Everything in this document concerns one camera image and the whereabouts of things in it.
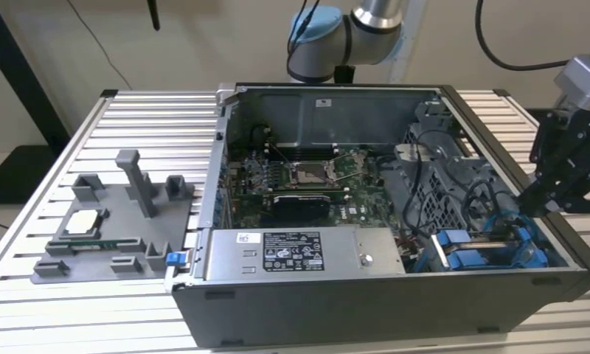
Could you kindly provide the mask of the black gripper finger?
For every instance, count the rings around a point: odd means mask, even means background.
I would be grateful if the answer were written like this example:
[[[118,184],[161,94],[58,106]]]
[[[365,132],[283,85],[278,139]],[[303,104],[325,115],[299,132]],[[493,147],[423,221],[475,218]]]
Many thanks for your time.
[[[553,192],[545,207],[550,212],[590,214],[590,190],[579,188]]]
[[[554,113],[533,112],[531,116],[538,122],[534,142],[529,161],[535,165],[534,172],[529,176],[529,185],[517,197],[519,211],[530,217],[541,217],[546,214],[546,177],[543,163],[546,159],[547,146],[550,145],[550,134],[554,132]]]

